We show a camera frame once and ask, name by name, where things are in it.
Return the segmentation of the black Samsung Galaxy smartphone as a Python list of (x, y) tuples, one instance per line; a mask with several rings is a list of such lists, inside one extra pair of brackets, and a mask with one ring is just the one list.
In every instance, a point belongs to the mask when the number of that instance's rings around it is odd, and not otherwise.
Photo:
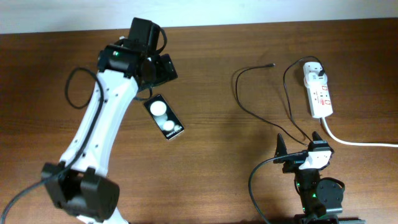
[(145, 101), (144, 107), (166, 140), (174, 139), (184, 132), (183, 124), (162, 95), (158, 94)]

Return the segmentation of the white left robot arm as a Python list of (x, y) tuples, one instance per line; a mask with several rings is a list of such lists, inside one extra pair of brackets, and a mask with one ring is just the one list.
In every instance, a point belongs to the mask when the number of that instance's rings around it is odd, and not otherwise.
[(109, 158), (124, 114), (137, 93), (176, 79), (171, 58), (158, 47), (165, 31), (134, 18), (129, 35), (99, 53), (95, 88), (78, 131), (42, 180), (56, 208), (84, 223), (126, 223), (117, 208), (120, 189), (107, 178)]

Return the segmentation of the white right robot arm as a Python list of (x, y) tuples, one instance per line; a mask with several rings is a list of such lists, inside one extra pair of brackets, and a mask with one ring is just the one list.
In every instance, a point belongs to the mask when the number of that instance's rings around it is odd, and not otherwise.
[(320, 175), (330, 165), (334, 150), (317, 132), (312, 138), (306, 150), (289, 154), (282, 135), (277, 135), (274, 163), (283, 165), (283, 173), (295, 174), (294, 185), (303, 207), (303, 213), (294, 216), (294, 223), (366, 223), (359, 218), (338, 218), (343, 212), (345, 184)]

